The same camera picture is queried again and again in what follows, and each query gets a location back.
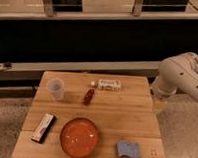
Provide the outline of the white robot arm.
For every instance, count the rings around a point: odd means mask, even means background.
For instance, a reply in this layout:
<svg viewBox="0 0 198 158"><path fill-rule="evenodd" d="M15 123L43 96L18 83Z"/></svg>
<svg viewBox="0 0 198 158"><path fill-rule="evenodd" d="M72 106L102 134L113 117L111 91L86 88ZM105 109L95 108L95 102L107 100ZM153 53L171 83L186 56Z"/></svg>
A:
<svg viewBox="0 0 198 158"><path fill-rule="evenodd" d="M198 55L186 52L162 60L159 75L151 84L153 111L160 114L170 96L177 90L190 95L198 103Z"/></svg>

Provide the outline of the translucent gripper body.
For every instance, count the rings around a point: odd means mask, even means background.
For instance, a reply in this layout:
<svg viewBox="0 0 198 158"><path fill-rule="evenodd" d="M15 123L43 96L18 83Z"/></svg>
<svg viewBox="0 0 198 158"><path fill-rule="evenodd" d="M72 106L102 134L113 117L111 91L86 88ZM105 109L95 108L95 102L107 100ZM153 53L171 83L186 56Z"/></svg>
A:
<svg viewBox="0 0 198 158"><path fill-rule="evenodd" d="M156 115L160 114L167 105L168 97L166 95L153 95L153 111Z"/></svg>

